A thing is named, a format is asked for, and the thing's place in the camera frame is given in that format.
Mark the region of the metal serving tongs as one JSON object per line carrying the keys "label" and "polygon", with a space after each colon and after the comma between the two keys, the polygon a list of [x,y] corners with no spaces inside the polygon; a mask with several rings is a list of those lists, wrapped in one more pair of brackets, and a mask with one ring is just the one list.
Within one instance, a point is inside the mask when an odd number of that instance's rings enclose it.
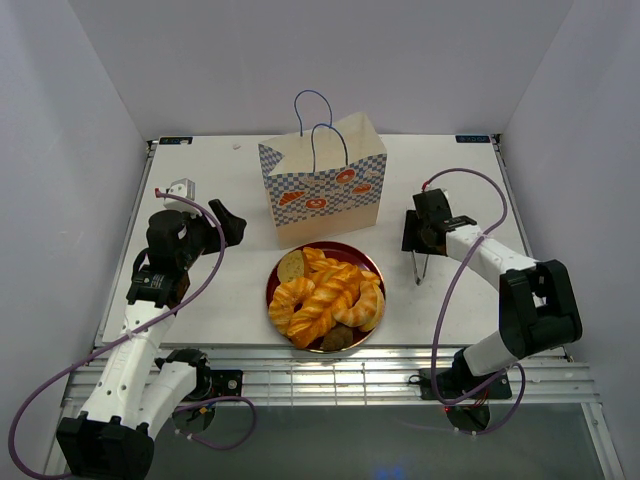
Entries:
{"label": "metal serving tongs", "polygon": [[412,260],[414,283],[420,286],[426,277],[430,255],[412,250],[410,257]]}

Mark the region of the oval golden bread roll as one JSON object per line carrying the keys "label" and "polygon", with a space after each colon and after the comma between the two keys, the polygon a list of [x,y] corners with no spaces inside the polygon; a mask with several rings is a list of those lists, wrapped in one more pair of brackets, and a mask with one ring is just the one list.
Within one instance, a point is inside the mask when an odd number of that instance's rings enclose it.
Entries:
{"label": "oval golden bread roll", "polygon": [[373,284],[373,291],[376,293],[376,309],[373,317],[359,327],[361,332],[369,332],[373,330],[380,322],[385,311],[385,297],[378,285]]}

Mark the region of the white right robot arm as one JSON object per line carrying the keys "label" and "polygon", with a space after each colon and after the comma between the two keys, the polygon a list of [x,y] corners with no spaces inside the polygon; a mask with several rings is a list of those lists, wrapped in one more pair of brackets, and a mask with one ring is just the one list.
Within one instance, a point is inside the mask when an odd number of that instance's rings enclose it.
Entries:
{"label": "white right robot arm", "polygon": [[413,202],[405,217],[403,251],[456,260],[498,293],[496,331],[458,351],[449,369],[432,369],[426,385],[433,397],[474,397],[518,361],[581,338],[563,263],[535,260],[490,238],[472,218],[454,215],[441,189],[417,193]]}

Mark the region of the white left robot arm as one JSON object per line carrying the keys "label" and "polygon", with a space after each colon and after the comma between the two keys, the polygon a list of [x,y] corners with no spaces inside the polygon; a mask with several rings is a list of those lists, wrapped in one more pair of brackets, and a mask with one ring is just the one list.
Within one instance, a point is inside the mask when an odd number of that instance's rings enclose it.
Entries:
{"label": "white left robot arm", "polygon": [[189,269],[202,255],[238,245],[246,221],[220,200],[212,214],[186,198],[148,220],[147,246],[137,255],[119,338],[79,414],[61,420],[56,439],[71,473],[90,479],[143,479],[155,439],[178,405],[205,399],[212,387],[203,352],[157,354],[179,307],[185,305]]}

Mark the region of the long twisted bread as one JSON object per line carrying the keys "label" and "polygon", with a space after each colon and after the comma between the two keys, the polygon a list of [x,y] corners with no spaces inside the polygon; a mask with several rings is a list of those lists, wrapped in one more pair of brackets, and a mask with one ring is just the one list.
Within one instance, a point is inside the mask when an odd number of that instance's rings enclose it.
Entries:
{"label": "long twisted bread", "polygon": [[363,279],[357,266],[348,265],[317,286],[289,323],[286,335],[294,346],[304,349],[326,335],[336,324],[332,315],[333,307],[350,308],[359,295],[359,285]]}

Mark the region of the checkered paper bag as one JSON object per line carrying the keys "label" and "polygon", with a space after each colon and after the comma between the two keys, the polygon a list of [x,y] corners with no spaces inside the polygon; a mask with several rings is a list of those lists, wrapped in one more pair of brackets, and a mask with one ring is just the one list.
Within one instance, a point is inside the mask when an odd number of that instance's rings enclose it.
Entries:
{"label": "checkered paper bag", "polygon": [[293,100],[298,131],[258,144],[263,185],[280,248],[376,224],[387,149],[363,112],[306,129]]}

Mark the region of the brown chocolate bread lump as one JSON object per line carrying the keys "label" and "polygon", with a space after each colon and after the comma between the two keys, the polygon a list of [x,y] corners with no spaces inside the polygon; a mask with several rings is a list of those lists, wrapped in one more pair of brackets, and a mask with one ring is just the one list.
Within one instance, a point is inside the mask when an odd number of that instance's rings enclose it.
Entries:
{"label": "brown chocolate bread lump", "polygon": [[353,330],[345,325],[337,325],[324,337],[320,349],[322,351],[339,351],[349,347],[353,342]]}

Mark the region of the right blue corner label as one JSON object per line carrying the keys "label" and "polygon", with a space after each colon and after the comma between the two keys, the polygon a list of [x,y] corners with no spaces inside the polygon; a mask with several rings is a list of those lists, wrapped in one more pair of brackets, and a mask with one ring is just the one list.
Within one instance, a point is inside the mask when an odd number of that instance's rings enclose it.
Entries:
{"label": "right blue corner label", "polygon": [[488,135],[456,135],[455,140],[457,143],[465,143],[465,144],[491,142],[491,138]]}

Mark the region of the blue corner label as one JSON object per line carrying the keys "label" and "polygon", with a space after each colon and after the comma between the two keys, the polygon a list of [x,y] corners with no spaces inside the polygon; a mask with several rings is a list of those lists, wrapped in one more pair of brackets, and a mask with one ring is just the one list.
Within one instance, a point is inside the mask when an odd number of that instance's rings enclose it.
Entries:
{"label": "blue corner label", "polygon": [[488,135],[456,135],[455,140],[457,143],[465,143],[465,144],[491,142],[491,138]]}
{"label": "blue corner label", "polygon": [[159,145],[190,145],[193,141],[191,136],[169,136],[161,137],[158,141]]}

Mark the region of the left blue corner label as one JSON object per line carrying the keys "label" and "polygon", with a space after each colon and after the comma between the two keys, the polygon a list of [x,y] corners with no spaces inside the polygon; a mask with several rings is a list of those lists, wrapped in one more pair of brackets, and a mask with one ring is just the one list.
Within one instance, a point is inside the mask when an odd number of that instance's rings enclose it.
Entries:
{"label": "left blue corner label", "polygon": [[161,137],[158,141],[159,145],[190,145],[193,141],[191,136],[169,136]]}

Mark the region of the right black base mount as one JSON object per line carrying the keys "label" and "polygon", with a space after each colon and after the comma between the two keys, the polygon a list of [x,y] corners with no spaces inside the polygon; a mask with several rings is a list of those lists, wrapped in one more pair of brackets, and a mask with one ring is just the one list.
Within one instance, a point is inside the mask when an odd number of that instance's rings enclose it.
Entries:
{"label": "right black base mount", "polygon": [[[457,379],[448,369],[437,369],[437,387],[441,396],[447,400],[458,398],[479,386],[489,379],[489,375],[482,377],[470,376],[468,378]],[[431,370],[429,368],[420,369],[417,374],[413,374],[408,379],[409,385],[420,388],[420,398],[422,400],[435,400],[436,396],[431,385]],[[473,400],[507,400],[512,398],[512,390],[508,377],[503,373],[500,377],[489,384],[485,389],[477,392],[471,399]]]}

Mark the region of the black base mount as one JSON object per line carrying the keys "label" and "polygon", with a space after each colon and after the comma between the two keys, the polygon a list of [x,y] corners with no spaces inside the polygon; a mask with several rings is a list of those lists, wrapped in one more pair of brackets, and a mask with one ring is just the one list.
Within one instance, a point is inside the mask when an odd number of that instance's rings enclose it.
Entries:
{"label": "black base mount", "polygon": [[[441,396],[447,400],[458,398],[479,386],[489,379],[489,375],[482,377],[470,376],[468,378],[457,379],[448,369],[437,369],[437,387]],[[420,369],[417,374],[413,374],[408,379],[409,385],[420,388],[420,398],[422,400],[435,400],[436,396],[431,385],[431,370],[429,368]],[[477,392],[471,399],[473,400],[507,400],[512,398],[512,390],[508,377],[503,373],[500,377],[489,384],[485,389]]]}
{"label": "black base mount", "polygon": [[218,397],[242,395],[244,372],[242,370],[212,370],[206,368],[197,381],[192,398],[206,400]]}

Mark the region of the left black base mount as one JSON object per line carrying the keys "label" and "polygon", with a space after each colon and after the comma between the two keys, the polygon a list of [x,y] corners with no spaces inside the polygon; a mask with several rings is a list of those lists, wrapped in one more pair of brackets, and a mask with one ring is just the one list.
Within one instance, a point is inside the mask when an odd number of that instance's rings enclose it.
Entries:
{"label": "left black base mount", "polygon": [[206,368],[197,381],[192,398],[206,400],[218,397],[242,395],[244,372],[242,370],[212,370]]}

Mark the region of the aluminium frame rail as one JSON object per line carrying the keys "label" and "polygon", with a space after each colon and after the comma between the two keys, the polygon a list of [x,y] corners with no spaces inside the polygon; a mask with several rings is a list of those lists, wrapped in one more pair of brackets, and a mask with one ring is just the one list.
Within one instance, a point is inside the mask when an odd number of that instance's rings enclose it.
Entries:
{"label": "aluminium frame rail", "polygon": [[[336,354],[292,348],[216,348],[215,370],[240,370],[241,393],[258,406],[417,405],[417,374],[432,361],[428,348],[361,347]],[[536,354],[511,368],[508,383],[526,404],[597,403],[588,364],[561,349]]]}

